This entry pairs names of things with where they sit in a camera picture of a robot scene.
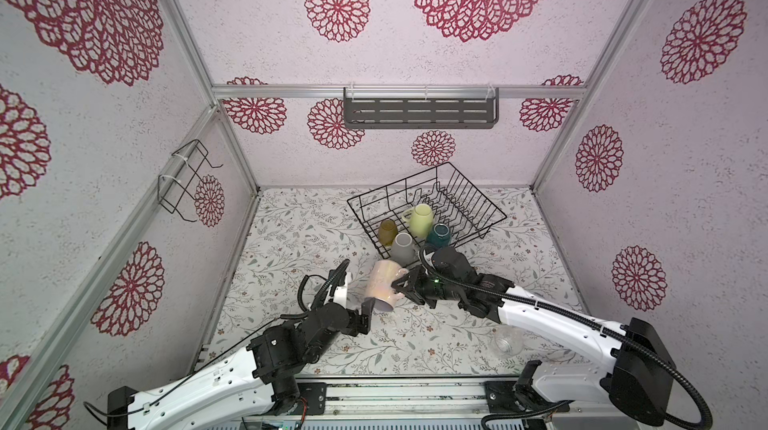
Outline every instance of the floral tablecloth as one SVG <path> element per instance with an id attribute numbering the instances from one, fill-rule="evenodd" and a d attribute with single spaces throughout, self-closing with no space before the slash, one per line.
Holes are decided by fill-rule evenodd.
<path id="1" fill-rule="evenodd" d="M 349 258 L 353 282 L 348 306 L 359 305 L 368 272 L 379 259 L 346 199 L 365 189 L 316 188 L 264 191 L 240 264 L 227 294 L 207 357 L 215 358 L 248 332 L 284 312 L 299 312 L 296 289 L 305 274 L 327 275 Z M 486 188 L 508 215 L 485 239 L 459 247 L 479 272 L 504 276 L 529 291 L 581 310 L 531 192 Z M 311 301 L 320 279 L 305 290 Z M 524 350 L 499 358 L 491 350 L 499 325 L 440 302 L 435 310 L 401 300 L 391 313 L 374 313 L 367 336 L 340 336 L 312 375 L 514 374 L 530 359 L 582 362 L 579 355 L 526 332 Z"/>

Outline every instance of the cup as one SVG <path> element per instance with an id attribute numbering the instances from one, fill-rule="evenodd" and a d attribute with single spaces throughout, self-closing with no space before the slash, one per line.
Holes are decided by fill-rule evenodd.
<path id="1" fill-rule="evenodd" d="M 524 338 L 525 330 L 516 326 L 503 325 L 496 329 L 488 347 L 491 353 L 500 359 L 512 358 L 525 348 Z"/>
<path id="2" fill-rule="evenodd" d="M 375 310 L 391 312 L 395 308 L 395 303 L 404 297 L 402 293 L 395 293 L 392 282 L 407 273 L 408 270 L 402 268 L 397 262 L 379 260 L 371 270 L 365 300 L 374 299 Z"/>
<path id="3" fill-rule="evenodd" d="M 435 248 L 443 248 L 451 243 L 451 229 L 446 224 L 435 224 L 427 235 L 427 243 Z"/>
<path id="4" fill-rule="evenodd" d="M 389 259 L 398 262 L 400 266 L 416 262 L 416 252 L 413 249 L 413 237 L 408 232 L 400 232 L 389 249 Z"/>
<path id="5" fill-rule="evenodd" d="M 427 204 L 419 204 L 402 213 L 401 218 L 408 223 L 411 235 L 427 238 L 435 220 L 435 212 Z"/>
<path id="6" fill-rule="evenodd" d="M 379 242 L 384 246 L 390 246 L 397 235 L 397 225 L 389 218 L 379 225 Z"/>

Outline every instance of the teal mug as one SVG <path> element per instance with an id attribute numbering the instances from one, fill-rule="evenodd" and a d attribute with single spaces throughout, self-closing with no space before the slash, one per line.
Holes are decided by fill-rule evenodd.
<path id="1" fill-rule="evenodd" d="M 435 248 L 443 248 L 451 243 L 451 229 L 446 224 L 435 224 L 427 235 L 427 243 Z"/>

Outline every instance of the amber glass cup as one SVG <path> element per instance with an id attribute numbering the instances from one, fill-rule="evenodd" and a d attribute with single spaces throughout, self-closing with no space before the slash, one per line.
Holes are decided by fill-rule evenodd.
<path id="1" fill-rule="evenodd" d="M 384 246 L 390 246 L 397 235 L 397 225 L 389 218 L 379 225 L 379 242 Z"/>

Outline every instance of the gray mug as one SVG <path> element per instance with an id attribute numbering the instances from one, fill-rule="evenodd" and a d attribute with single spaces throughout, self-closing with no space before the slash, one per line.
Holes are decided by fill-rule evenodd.
<path id="1" fill-rule="evenodd" d="M 389 259 L 398 262 L 405 267 L 409 263 L 416 262 L 416 252 L 413 248 L 413 237 L 408 232 L 400 232 L 392 242 L 389 249 Z"/>

